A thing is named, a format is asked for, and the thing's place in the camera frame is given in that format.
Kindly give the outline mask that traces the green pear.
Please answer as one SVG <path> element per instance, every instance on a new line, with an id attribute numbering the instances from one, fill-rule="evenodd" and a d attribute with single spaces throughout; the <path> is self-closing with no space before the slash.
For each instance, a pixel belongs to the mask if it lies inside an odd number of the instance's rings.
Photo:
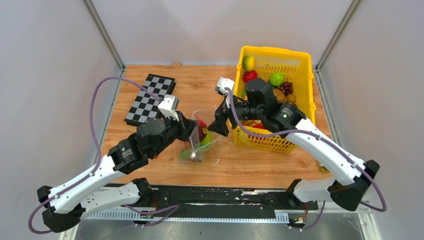
<path id="1" fill-rule="evenodd" d="M 210 131 L 206 131 L 205 137 L 203 138 L 203 140 L 200 141 L 200 147 L 202 149 L 207 149 L 208 147 L 210 147 L 210 145 L 212 144 L 213 139 L 211 136 Z"/>

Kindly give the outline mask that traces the clear zip top bag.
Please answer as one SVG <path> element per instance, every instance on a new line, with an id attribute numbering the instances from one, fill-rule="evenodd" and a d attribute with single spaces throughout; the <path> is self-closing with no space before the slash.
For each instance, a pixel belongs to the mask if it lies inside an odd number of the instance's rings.
<path id="1" fill-rule="evenodd" d="M 221 135 L 208 130 L 215 120 L 214 109 L 201 109 L 192 113 L 190 119 L 197 121 L 189 141 L 179 142 L 178 160 L 181 162 L 202 163 L 211 146 L 221 139 Z"/>

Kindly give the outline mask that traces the red tomato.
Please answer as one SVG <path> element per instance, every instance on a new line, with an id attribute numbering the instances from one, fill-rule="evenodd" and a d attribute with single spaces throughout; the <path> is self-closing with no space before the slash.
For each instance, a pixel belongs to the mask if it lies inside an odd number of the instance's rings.
<path id="1" fill-rule="evenodd" d="M 242 81 L 248 83 L 251 80 L 258 78 L 258 73 L 255 70 L 245 71 L 242 75 Z"/>

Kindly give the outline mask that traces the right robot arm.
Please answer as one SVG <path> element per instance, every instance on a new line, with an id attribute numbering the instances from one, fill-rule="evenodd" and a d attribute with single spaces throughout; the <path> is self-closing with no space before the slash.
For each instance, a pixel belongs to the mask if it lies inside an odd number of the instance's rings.
<path id="1" fill-rule="evenodd" d="M 295 179 L 285 195 L 286 204 L 298 209 L 310 201 L 331 201 L 347 211 L 363 204 L 369 187 L 375 187 L 380 165 L 349 153 L 324 133 L 296 106 L 277 100 L 272 86 L 262 78 L 249 81 L 247 100 L 234 94 L 235 82 L 221 77 L 215 91 L 223 101 L 209 125 L 211 132 L 228 136 L 240 128 L 254 140 L 281 137 L 310 154 L 332 174 L 320 180 Z"/>

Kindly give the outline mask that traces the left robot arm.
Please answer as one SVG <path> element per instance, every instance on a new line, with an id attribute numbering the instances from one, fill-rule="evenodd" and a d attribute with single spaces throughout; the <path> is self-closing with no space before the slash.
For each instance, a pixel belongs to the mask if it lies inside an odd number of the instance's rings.
<path id="1" fill-rule="evenodd" d="M 177 119 L 150 118 L 83 173 L 56 187 L 40 187 L 37 197 L 45 208 L 42 219 L 47 232 L 64 232 L 83 218 L 112 207 L 135 203 L 149 206 L 153 190 L 146 178 L 136 178 L 115 189 L 98 189 L 146 166 L 175 140 L 189 141 L 197 125 L 197 120 L 186 118 L 180 111 Z"/>

